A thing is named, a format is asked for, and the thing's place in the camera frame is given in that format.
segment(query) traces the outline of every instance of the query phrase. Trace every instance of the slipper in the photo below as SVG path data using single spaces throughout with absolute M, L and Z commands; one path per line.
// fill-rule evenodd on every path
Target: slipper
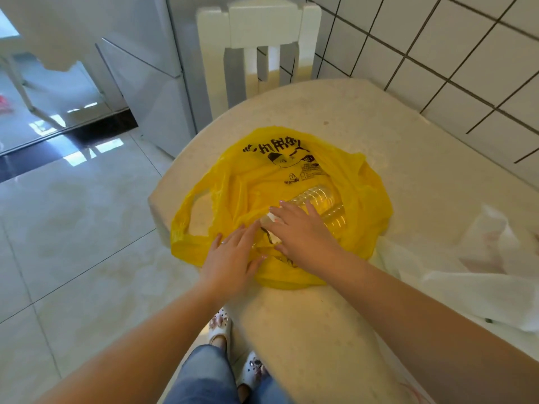
M 243 365 L 243 369 L 241 370 L 241 374 L 236 382 L 236 385 L 240 386 L 242 384 L 246 384 L 249 386 L 251 391 L 254 391 L 254 389 L 257 388 L 262 381 L 263 367 L 264 365 L 257 357 L 257 354 L 255 352 L 251 352 L 247 357 L 247 361 Z
M 226 312 L 224 307 L 222 307 L 219 312 L 217 312 L 215 316 L 212 317 L 208 327 L 208 344 L 211 344 L 211 342 L 217 336 L 224 336 L 224 338 L 226 339 L 226 356 L 230 361 L 230 352 L 232 351 L 232 344 L 230 343 L 232 320 L 229 319 L 229 314 Z

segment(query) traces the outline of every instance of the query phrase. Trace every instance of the jeans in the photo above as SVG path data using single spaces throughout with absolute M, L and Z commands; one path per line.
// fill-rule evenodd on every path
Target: jeans
M 251 392 L 249 404 L 292 404 L 279 385 L 266 376 Z M 240 404 L 236 381 L 225 352 L 209 344 L 189 355 L 163 404 Z

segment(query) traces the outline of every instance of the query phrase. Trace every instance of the yellow plastic bag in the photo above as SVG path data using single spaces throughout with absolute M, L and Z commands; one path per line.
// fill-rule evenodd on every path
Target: yellow plastic bag
M 392 214 L 380 177 L 361 153 L 350 154 L 312 135 L 276 126 L 256 129 L 229 147 L 185 197 L 172 221 L 172 254 L 201 267 L 218 233 L 226 236 L 241 224 L 251 224 L 269 206 L 278 206 L 279 200 L 289 200 L 319 184 L 333 189 L 344 205 L 347 225 L 341 246 L 369 258 Z M 206 190 L 211 193 L 212 225 L 207 237 L 191 235 L 192 205 Z M 299 289 L 325 284 L 274 258 L 281 254 L 264 244 L 263 237 L 260 230 L 251 255 L 270 254 L 255 277 L 261 285 Z

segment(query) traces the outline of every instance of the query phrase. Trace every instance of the hand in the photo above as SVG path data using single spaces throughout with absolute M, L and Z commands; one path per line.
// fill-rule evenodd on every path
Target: hand
M 296 205 L 285 201 L 279 203 L 280 208 L 270 207 L 269 211 L 283 220 L 283 223 L 268 222 L 262 225 L 281 239 L 282 244 L 275 245 L 275 249 L 300 268 L 324 279 L 325 271 L 345 251 L 311 203 L 306 204 L 309 214 Z
M 249 262 L 254 234 L 259 228 L 260 222 L 257 220 L 248 228 L 239 227 L 224 241 L 221 241 L 221 234 L 213 240 L 200 271 L 200 282 L 220 298 L 221 304 L 238 294 L 267 258 L 263 255 Z

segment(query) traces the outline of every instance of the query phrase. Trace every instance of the white plastic bag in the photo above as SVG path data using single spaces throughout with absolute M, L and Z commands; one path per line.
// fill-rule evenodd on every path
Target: white plastic bag
M 459 312 L 539 361 L 539 255 L 523 251 L 489 206 L 454 248 L 414 236 L 380 237 L 374 265 Z M 418 403 L 434 403 L 389 347 L 381 354 Z

